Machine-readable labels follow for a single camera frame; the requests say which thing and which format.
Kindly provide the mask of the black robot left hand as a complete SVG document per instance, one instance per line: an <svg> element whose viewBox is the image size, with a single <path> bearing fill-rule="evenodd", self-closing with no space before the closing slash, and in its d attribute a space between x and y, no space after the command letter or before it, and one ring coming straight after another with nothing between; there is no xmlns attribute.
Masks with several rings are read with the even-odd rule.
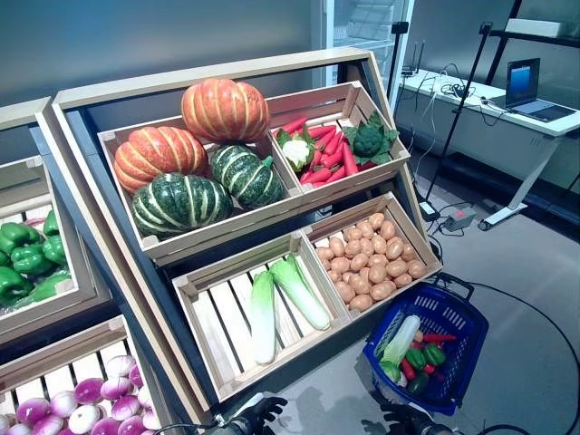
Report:
<svg viewBox="0 0 580 435"><path fill-rule="evenodd" d="M286 404L287 400L282 397L266 397L241 411L233 421L244 434L274 435L266 422L273 422L283 412Z"/></svg>

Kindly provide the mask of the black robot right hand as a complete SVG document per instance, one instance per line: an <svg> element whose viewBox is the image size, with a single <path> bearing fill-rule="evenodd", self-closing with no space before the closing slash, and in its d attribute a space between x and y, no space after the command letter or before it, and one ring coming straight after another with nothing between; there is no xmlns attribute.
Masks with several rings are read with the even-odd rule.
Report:
<svg viewBox="0 0 580 435"><path fill-rule="evenodd" d="M385 425L363 420L367 434L425 434L434 426L432 417L409 405L384 403L380 406Z"/></svg>

